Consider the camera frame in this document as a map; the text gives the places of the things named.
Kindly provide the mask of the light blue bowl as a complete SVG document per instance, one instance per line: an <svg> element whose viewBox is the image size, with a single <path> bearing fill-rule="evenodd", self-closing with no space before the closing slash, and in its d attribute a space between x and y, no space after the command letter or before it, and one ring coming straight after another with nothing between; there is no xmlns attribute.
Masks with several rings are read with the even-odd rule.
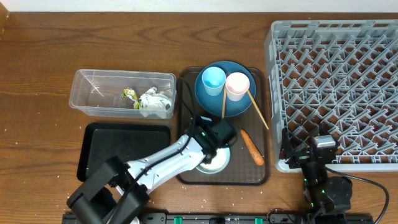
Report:
<svg viewBox="0 0 398 224"><path fill-rule="evenodd" d="M201 163L196 169L205 174L221 172L228 165L230 157L231 153L228 147L219 148L209 164Z"/></svg>

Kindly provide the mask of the orange carrot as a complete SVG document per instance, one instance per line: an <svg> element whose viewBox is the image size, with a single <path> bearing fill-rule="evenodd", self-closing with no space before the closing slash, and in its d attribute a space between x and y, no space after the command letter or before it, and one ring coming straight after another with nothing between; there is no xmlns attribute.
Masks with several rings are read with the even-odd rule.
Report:
<svg viewBox="0 0 398 224"><path fill-rule="evenodd" d="M258 166L262 166L264 165L264 159L261 155L261 153L259 152L259 150L257 149L257 147L255 146L254 142L252 141L252 139L249 137L248 133L244 130L244 129L240 129L240 133L243 137L243 140L249 150L250 155L252 156L254 162L258 165Z"/></svg>

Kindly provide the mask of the wooden chopstick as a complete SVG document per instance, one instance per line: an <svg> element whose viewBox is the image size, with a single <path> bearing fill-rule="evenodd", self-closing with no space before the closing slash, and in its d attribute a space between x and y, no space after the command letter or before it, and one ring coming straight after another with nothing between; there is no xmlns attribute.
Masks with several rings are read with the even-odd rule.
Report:
<svg viewBox="0 0 398 224"><path fill-rule="evenodd" d="M225 117L225 110L226 110L226 87L223 87L223 104L222 104L222 114L221 119Z"/></svg>
<svg viewBox="0 0 398 224"><path fill-rule="evenodd" d="M252 94L251 94L251 92L250 92L249 90L247 91L247 94L248 94L248 96L250 97L250 99L251 99L251 101L252 101L252 104L253 104L253 106L255 107L255 109L256 109L256 111L257 111L257 113L258 113L258 115L259 115L261 121L262 121L263 124L264 124L264 126L266 127L267 130L269 130L269 127L268 127L268 125L267 125L267 123L266 123L266 121L265 121L265 119L264 119L264 117L263 117L263 115L262 115L262 113L261 113L261 111L260 111L260 109L259 109L259 107L258 107L256 101L254 100L254 97L252 96Z"/></svg>

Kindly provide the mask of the white napkin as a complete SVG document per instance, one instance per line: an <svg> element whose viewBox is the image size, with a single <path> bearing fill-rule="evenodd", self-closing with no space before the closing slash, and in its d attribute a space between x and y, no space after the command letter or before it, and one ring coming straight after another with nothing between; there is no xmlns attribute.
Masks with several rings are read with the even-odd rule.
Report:
<svg viewBox="0 0 398 224"><path fill-rule="evenodd" d="M157 88L149 88L139 98L140 106L139 112L144 117L156 115L160 119L167 117L167 110L171 108L171 99L165 96L162 92L157 93Z"/></svg>

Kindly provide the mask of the white rice pile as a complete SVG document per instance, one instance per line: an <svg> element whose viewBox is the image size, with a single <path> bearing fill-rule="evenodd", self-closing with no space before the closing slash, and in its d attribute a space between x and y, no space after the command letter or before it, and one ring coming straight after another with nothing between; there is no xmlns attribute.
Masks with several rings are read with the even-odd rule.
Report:
<svg viewBox="0 0 398 224"><path fill-rule="evenodd" d="M229 149L222 148L216 151L216 156L212 158L209 164L202 163L201 167L205 170L219 170L221 169L229 159Z"/></svg>

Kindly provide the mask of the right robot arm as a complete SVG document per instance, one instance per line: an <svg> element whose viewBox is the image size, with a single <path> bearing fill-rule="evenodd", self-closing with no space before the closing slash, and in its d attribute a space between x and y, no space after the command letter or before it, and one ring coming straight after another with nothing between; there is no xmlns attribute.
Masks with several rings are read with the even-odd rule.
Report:
<svg viewBox="0 0 398 224"><path fill-rule="evenodd" d="M320 128L320 134L310 138L305 151L295 151L288 129L282 130L281 154L291 169L302 170L304 195L312 205L295 223L348 223L346 211L351 208L353 183L347 177L330 177L326 167L335 159L338 146L338 141Z"/></svg>

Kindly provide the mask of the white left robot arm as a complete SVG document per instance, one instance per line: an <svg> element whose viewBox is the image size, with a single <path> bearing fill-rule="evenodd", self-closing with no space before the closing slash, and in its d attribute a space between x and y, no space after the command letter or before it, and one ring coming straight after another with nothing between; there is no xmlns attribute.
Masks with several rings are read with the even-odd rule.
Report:
<svg viewBox="0 0 398 224"><path fill-rule="evenodd" d="M72 193L67 206L80 223L132 223L153 190L210 163L235 137L235 128L225 119L212 126L194 119L188 134L155 154L127 162L108 159Z"/></svg>

